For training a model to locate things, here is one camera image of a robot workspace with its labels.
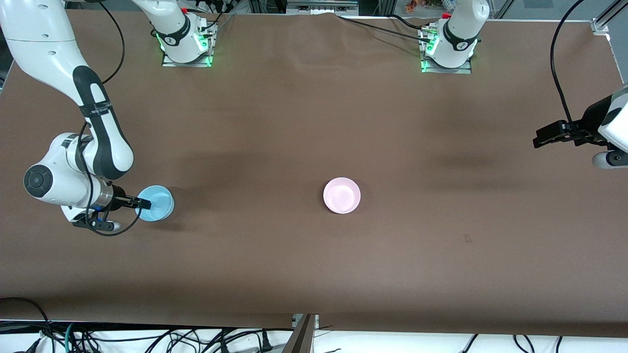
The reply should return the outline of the blue bowl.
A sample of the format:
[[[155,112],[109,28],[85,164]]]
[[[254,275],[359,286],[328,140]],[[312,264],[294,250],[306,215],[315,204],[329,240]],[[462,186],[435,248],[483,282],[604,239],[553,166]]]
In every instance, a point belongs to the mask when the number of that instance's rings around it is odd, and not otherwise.
[[[161,185],[152,185],[144,188],[137,195],[140,199],[149,201],[150,208],[143,206],[137,208],[135,212],[140,219],[146,222],[157,222],[166,219],[171,215],[175,207],[175,200],[170,190]]]

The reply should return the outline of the pink bowl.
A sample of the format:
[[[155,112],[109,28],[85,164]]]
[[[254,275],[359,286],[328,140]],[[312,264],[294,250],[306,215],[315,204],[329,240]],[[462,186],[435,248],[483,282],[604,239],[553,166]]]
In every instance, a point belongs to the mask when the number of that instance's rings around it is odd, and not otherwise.
[[[323,188],[323,201],[335,214],[350,214],[359,206],[361,190],[352,179],[334,178]]]

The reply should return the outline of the brown table cover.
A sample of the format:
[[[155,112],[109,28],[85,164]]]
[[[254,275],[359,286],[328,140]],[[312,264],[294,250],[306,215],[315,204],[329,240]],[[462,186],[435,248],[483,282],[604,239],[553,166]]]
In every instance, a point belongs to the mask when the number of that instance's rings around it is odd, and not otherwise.
[[[171,189],[168,219],[72,226],[23,177],[83,119],[11,68],[0,94],[0,297],[50,319],[628,337],[628,170],[532,145],[564,118],[553,22],[488,22],[472,74],[333,14],[234,16],[214,66],[161,66],[142,13],[107,85],[134,150],[116,181]],[[335,214],[334,178],[361,190]]]

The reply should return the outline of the colourful floral object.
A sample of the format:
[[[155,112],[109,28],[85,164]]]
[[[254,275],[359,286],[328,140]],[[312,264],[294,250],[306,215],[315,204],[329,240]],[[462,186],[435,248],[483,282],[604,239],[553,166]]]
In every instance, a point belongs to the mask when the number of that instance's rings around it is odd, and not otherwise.
[[[417,12],[450,13],[457,7],[458,0],[404,0],[404,10],[408,14]]]

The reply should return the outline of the aluminium profile beam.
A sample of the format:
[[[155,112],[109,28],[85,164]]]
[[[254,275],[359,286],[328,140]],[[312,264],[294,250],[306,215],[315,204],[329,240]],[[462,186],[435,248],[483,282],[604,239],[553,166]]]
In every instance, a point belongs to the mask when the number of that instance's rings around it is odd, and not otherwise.
[[[318,314],[294,314],[294,327],[281,353],[312,353],[314,333],[320,328]]]

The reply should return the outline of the grey power strip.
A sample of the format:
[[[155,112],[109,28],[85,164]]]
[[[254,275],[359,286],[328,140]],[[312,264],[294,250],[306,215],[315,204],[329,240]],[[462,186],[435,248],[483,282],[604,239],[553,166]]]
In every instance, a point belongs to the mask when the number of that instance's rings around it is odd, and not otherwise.
[[[286,13],[359,16],[359,3],[358,0],[287,0]]]

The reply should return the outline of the aluminium frame post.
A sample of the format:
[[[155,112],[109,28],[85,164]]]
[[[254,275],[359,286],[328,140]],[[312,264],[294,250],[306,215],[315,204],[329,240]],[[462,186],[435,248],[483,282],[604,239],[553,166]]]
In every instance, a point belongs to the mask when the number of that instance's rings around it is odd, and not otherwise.
[[[594,35],[607,34],[608,25],[626,9],[628,9],[628,0],[613,0],[606,9],[591,20]]]

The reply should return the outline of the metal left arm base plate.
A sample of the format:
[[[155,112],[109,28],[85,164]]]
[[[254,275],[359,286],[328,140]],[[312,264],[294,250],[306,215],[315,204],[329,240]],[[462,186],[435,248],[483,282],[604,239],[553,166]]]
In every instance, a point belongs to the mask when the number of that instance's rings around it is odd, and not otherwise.
[[[419,49],[421,52],[421,71],[422,73],[440,73],[440,74],[466,74],[472,73],[471,59],[467,58],[466,62],[457,68],[446,68],[435,62],[434,58],[430,55],[439,42],[437,35],[437,29],[432,26],[422,26],[417,30],[418,36],[421,39],[426,39],[428,42],[421,42]]]

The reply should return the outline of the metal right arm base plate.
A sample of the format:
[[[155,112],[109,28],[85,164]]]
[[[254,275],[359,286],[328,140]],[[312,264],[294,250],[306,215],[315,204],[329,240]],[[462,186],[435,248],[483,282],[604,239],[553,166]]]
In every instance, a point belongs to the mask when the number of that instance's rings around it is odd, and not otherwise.
[[[190,34],[183,40],[183,47],[170,49],[176,58],[186,59],[186,62],[177,62],[168,55],[163,43],[160,49],[163,52],[161,65],[164,67],[195,67],[206,68],[213,65],[214,49],[217,40],[218,24],[215,22],[207,26],[201,26],[194,34]]]

